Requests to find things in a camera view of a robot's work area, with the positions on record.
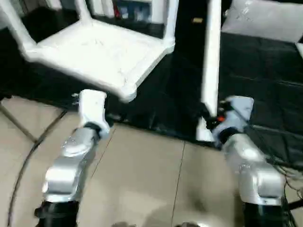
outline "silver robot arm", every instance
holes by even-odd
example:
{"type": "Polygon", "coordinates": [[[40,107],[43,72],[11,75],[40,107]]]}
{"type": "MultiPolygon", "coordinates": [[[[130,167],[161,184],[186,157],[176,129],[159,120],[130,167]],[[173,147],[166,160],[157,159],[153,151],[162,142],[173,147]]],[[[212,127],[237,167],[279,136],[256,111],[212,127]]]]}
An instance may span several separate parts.
{"type": "Polygon", "coordinates": [[[104,117],[106,94],[80,92],[80,126],[62,145],[60,156],[49,167],[42,191],[44,202],[35,210],[37,227],[75,227],[79,204],[99,140],[109,134],[104,117]]]}
{"type": "Polygon", "coordinates": [[[225,120],[212,133],[216,145],[224,152],[228,165],[238,177],[245,226],[283,227],[284,178],[243,133],[253,100],[234,96],[227,102],[229,108],[224,110],[225,120]]]}

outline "beige floor tile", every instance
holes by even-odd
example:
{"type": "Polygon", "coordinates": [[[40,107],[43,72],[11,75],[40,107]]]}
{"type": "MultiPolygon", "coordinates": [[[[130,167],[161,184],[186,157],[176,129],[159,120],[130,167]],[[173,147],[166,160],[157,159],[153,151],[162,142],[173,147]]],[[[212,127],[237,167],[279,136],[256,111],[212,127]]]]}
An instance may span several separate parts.
{"type": "Polygon", "coordinates": [[[236,185],[223,153],[186,143],[173,224],[206,215],[218,217],[225,227],[242,226],[236,185]]]}
{"type": "MultiPolygon", "coordinates": [[[[303,183],[302,182],[292,182],[289,181],[292,187],[295,188],[302,188],[303,183]]],[[[288,202],[293,202],[299,200],[297,193],[295,190],[291,189],[290,187],[286,187],[285,189],[286,197],[288,202]]],[[[292,214],[294,216],[294,219],[298,225],[298,227],[303,227],[303,208],[298,208],[292,211],[292,214]]]]}
{"type": "Polygon", "coordinates": [[[22,132],[0,114],[0,181],[31,146],[32,143],[22,132]]]}
{"type": "Polygon", "coordinates": [[[39,137],[61,111],[54,106],[16,96],[1,103],[35,137],[39,137]]]}
{"type": "MultiPolygon", "coordinates": [[[[37,149],[32,159],[29,162],[26,172],[24,173],[14,209],[13,226],[35,226],[37,220],[33,217],[34,209],[37,208],[42,201],[42,185],[45,179],[45,173],[51,163],[60,153],[60,147],[63,142],[71,134],[72,130],[79,125],[79,118],[76,113],[68,113],[55,127],[52,133],[47,137],[44,143],[37,149]]],[[[112,133],[107,139],[99,143],[96,151],[96,157],[89,169],[88,182],[94,173],[99,160],[101,159],[105,148],[110,141],[112,133]]],[[[9,198],[18,171],[21,167],[19,160],[12,168],[10,173],[6,176],[0,189],[0,196],[3,205],[0,208],[0,226],[4,226],[6,222],[6,213],[8,208],[9,198]]]]}
{"type": "Polygon", "coordinates": [[[86,190],[81,226],[170,226],[183,142],[117,126],[86,190]]]}

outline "black cable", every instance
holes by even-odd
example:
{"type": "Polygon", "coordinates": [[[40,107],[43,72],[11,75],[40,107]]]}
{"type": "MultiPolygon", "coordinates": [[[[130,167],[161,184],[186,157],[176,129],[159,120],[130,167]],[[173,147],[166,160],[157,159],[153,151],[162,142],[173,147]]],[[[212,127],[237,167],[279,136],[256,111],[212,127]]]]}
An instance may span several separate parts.
{"type": "Polygon", "coordinates": [[[286,209],[288,224],[290,225],[290,227],[298,227],[298,225],[293,217],[293,214],[291,213],[291,210],[289,209],[288,200],[286,198],[286,192],[285,192],[286,185],[287,185],[287,183],[284,184],[284,198],[282,198],[282,205],[286,209]]]}
{"type": "Polygon", "coordinates": [[[16,193],[18,191],[19,185],[20,185],[20,181],[22,179],[23,173],[28,165],[28,162],[30,160],[30,158],[32,157],[34,151],[39,147],[39,145],[45,140],[45,138],[47,137],[47,135],[51,132],[51,130],[54,128],[54,126],[66,115],[66,111],[62,111],[50,124],[49,126],[45,129],[45,131],[39,136],[39,138],[37,139],[36,143],[34,143],[34,145],[32,146],[30,152],[28,153],[28,155],[26,156],[26,158],[24,159],[24,162],[22,164],[22,167],[19,171],[18,174],[18,178],[16,180],[15,183],[15,187],[10,199],[10,203],[9,203],[9,211],[8,211],[8,220],[7,220],[7,226],[10,227],[11,223],[12,223],[12,213],[13,213],[13,207],[14,207],[14,203],[16,200],[16,193]]]}

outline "metal arm segment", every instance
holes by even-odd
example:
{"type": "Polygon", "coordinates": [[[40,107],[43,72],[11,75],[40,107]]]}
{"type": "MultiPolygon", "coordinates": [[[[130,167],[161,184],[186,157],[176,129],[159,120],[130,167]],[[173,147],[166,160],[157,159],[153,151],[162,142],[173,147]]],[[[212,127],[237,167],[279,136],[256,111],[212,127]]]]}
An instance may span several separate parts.
{"type": "Polygon", "coordinates": [[[80,127],[64,142],[60,156],[47,170],[44,202],[35,210],[37,227],[75,227],[87,169],[96,154],[98,141],[109,133],[104,118],[106,94],[80,93],[80,127]]]}

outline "white pipe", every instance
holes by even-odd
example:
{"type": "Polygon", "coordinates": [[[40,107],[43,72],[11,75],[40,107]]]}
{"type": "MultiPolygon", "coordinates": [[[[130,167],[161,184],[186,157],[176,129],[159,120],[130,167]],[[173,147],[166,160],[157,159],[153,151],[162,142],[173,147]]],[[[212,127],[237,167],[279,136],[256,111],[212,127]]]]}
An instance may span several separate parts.
{"type": "MultiPolygon", "coordinates": [[[[221,33],[221,0],[209,0],[204,49],[203,77],[201,85],[201,102],[205,103],[212,116],[217,115],[219,62],[221,33]]],[[[200,119],[196,139],[198,141],[213,141],[211,132],[206,128],[206,122],[200,119]]]]}
{"type": "Polygon", "coordinates": [[[7,23],[9,30],[23,51],[26,52],[26,50],[36,46],[36,42],[29,35],[26,27],[9,0],[0,0],[0,13],[2,13],[2,18],[7,23]]]}
{"type": "Polygon", "coordinates": [[[175,43],[175,28],[177,21],[178,6],[179,0],[169,0],[167,23],[163,38],[164,42],[168,44],[175,43]]]}

